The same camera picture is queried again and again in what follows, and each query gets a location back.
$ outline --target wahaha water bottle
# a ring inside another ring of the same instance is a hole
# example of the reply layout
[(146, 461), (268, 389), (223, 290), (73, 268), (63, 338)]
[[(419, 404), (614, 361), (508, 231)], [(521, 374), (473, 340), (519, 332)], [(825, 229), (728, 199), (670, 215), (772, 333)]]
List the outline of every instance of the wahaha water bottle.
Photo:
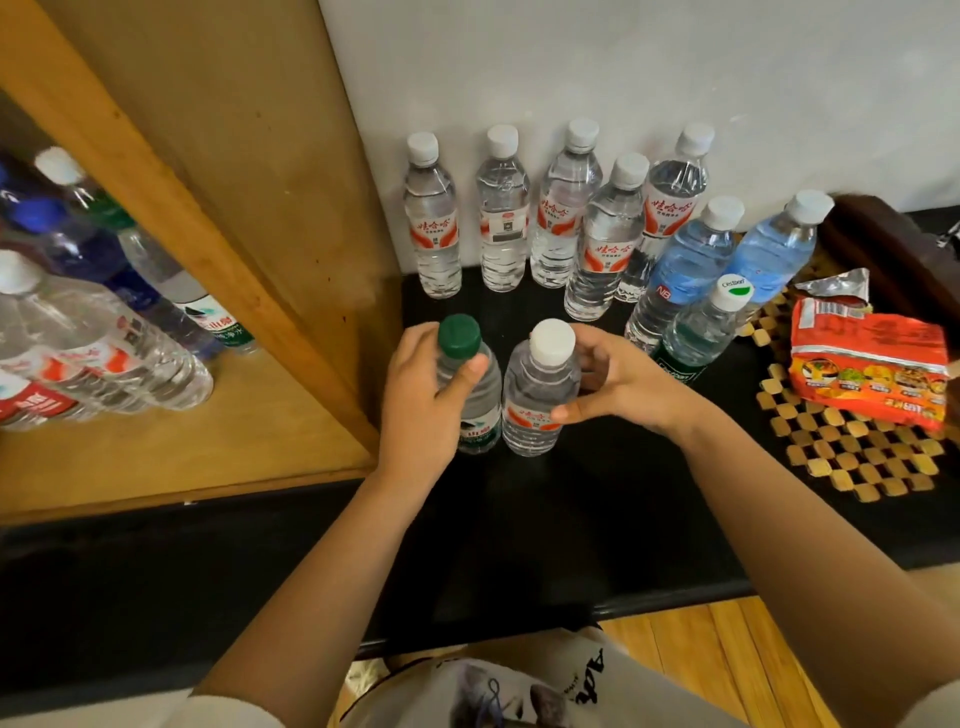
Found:
[(48, 420), (82, 422), (96, 414), (93, 407), (0, 369), (0, 429), (31, 429)]
[(440, 145), (429, 132), (407, 137), (410, 167), (404, 180), (403, 206), (410, 221), (410, 241), (417, 255), (423, 291), (448, 299), (460, 291), (460, 227), (457, 189), (440, 165)]
[(0, 251), (0, 293), (14, 298), (24, 328), (57, 360), (167, 409), (210, 396), (213, 378), (200, 360), (102, 285), (48, 276), (23, 255)]
[(437, 384), (441, 389), (457, 370), (478, 352), (487, 355), (487, 371), (473, 387), (460, 415), (460, 443), (457, 449), (478, 455), (496, 445), (500, 439), (500, 393), (503, 376), (496, 357), (480, 336), (480, 325), (465, 313), (447, 316), (437, 332), (440, 357), (437, 359)]
[(544, 288), (563, 287), (573, 271), (584, 206), (603, 184), (593, 153), (599, 134), (592, 119), (573, 119), (564, 150), (540, 183), (537, 223), (530, 228), (530, 273)]
[(516, 454), (542, 455), (557, 444), (563, 426), (550, 412), (580, 389), (575, 345), (570, 324), (546, 319), (511, 354), (503, 380), (503, 441)]
[[(131, 218), (127, 211), (110, 197), (96, 180), (86, 174), (80, 164), (65, 149), (50, 147), (36, 156), (34, 164), (50, 182), (63, 189), (63, 196), (70, 207), (89, 219), (98, 228), (113, 232), (123, 253), (126, 253), (128, 248), (136, 249), (141, 240), (149, 238), (153, 242), (153, 238), (136, 224), (136, 221)], [(114, 258), (112, 263), (119, 265), (122, 254), (117, 255), (119, 251), (117, 251), (117, 246), (112, 240), (109, 244), (100, 241), (98, 245), (104, 247), (100, 251), (101, 256), (106, 258), (106, 255), (111, 253)], [(91, 269), (89, 266), (84, 267), (77, 260), (66, 260), (62, 255), (57, 255), (56, 258), (59, 262), (55, 267), (56, 273), (102, 283), (120, 296), (130, 308), (141, 314), (147, 321), (160, 327), (174, 341), (199, 358), (212, 359), (223, 350), (220, 343), (210, 333), (201, 328), (202, 325), (198, 326), (181, 310), (182, 306), (173, 305), (173, 303), (179, 302), (173, 302), (172, 299), (168, 300), (169, 297), (164, 299), (158, 296), (157, 291), (160, 294), (165, 294), (156, 286), (152, 288), (149, 284), (151, 281), (144, 280), (146, 277), (141, 278), (142, 273), (136, 269), (135, 265), (133, 271), (125, 274), (128, 282), (118, 288), (113, 285), (111, 278), (104, 278), (104, 274), (107, 272), (111, 275), (115, 274), (108, 267), (105, 267), (103, 262), (97, 269)], [(149, 295), (148, 301), (143, 298), (146, 295)]]
[(743, 236), (724, 271), (743, 276), (754, 285), (754, 295), (738, 317), (741, 324), (776, 296), (810, 260), (817, 245), (817, 226), (832, 209), (829, 195), (802, 189), (783, 212), (761, 220)]
[(677, 139), (674, 156), (650, 168), (643, 185), (643, 237), (616, 289), (618, 301), (635, 303), (639, 299), (667, 241), (689, 219), (707, 189), (706, 157), (713, 136), (712, 126), (687, 124)]
[(516, 158), (516, 127), (497, 124), (487, 132), (490, 158), (477, 170), (480, 195), (480, 270), (484, 284), (512, 291), (527, 265), (527, 208), (530, 179)]
[(621, 155), (610, 181), (587, 203), (577, 241), (577, 264), (564, 294), (564, 309), (570, 318), (595, 321), (610, 308), (643, 231), (640, 186), (649, 167), (644, 155)]
[[(0, 252), (0, 261), (9, 255), (16, 254)], [(106, 409), (132, 415), (150, 406), (118, 384), (70, 364), (54, 350), (36, 342), (24, 326), (19, 302), (13, 296), (0, 296), (0, 371), (40, 382), (94, 411)]]
[(696, 379), (736, 336), (737, 313), (753, 293), (743, 276), (721, 276), (705, 299), (685, 308), (667, 327), (654, 361), (680, 381)]
[(653, 352), (674, 317), (706, 295), (733, 255), (732, 230), (741, 217), (743, 203), (735, 197), (714, 197), (674, 233), (627, 322), (630, 341)]

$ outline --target wooden shelf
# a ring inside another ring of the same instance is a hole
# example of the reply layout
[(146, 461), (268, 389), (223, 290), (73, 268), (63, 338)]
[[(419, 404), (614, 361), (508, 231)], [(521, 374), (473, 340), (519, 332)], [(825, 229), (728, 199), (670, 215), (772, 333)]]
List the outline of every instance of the wooden shelf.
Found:
[(361, 476), (372, 458), (266, 352), (225, 353), (186, 411), (0, 433), (0, 524)]

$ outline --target black countertop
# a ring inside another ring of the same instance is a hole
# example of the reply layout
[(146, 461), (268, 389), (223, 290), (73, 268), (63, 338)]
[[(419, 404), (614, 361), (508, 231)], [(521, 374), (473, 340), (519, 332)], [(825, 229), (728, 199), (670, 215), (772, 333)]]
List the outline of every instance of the black countertop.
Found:
[[(505, 368), (563, 292), (476, 269), (436, 302), (404, 281), (407, 325), (475, 316)], [(616, 303), (598, 325), (621, 332)], [(755, 401), (769, 352), (736, 341), (695, 382), (783, 459)], [(907, 569), (960, 560), (960, 453), (928, 493), (859, 503), (808, 480)], [(189, 687), (317, 541), (357, 482), (10, 529), (0, 541), (0, 716)], [(746, 595), (743, 570), (667, 440), (614, 418), (544, 456), (457, 455), (409, 529), (361, 656)]]

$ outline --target red and white label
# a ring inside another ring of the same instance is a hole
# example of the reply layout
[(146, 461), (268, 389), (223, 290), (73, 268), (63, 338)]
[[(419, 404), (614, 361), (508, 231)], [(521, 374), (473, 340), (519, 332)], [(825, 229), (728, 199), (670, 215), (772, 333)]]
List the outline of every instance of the red and white label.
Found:
[(480, 236), (485, 243), (509, 243), (527, 236), (527, 208), (506, 212), (480, 210)]
[(9, 372), (0, 371), (0, 420), (12, 412), (7, 409), (25, 409), (43, 417), (55, 417), (66, 412), (76, 402), (69, 397), (53, 392), (35, 381), (28, 381)]
[(580, 230), (583, 217), (582, 207), (571, 207), (558, 203), (549, 192), (540, 195), (537, 208), (537, 224), (552, 235), (574, 237)]
[(549, 412), (530, 409), (530, 407), (521, 407), (516, 402), (510, 400), (507, 400), (503, 406), (503, 417), (514, 425), (538, 429), (543, 432), (551, 432), (563, 427), (560, 423), (555, 423), (550, 419)]
[(415, 248), (428, 251), (456, 245), (460, 242), (456, 211), (446, 217), (410, 218), (410, 240)]
[(64, 349), (59, 354), (71, 364), (91, 369), (98, 375), (126, 374), (143, 365), (135, 348), (143, 329), (140, 319), (121, 316), (117, 319), (116, 330), (103, 338), (76, 349)]
[(66, 381), (82, 370), (47, 347), (33, 347), (19, 356), (0, 360), (0, 369), (23, 378), (44, 381)]
[(580, 257), (580, 265), (583, 270), (588, 273), (620, 273), (626, 270), (636, 241), (607, 243), (584, 235), (581, 245), (583, 253)]
[(670, 237), (690, 219), (697, 197), (671, 197), (646, 182), (643, 185), (643, 234), (652, 237)]

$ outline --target blue bottle cap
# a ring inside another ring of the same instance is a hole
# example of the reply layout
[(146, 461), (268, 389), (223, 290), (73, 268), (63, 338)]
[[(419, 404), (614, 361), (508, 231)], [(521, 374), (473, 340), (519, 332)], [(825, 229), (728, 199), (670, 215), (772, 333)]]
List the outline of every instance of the blue bottle cap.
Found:
[(11, 219), (27, 232), (43, 235), (63, 224), (69, 213), (66, 206), (52, 197), (34, 197), (14, 206)]

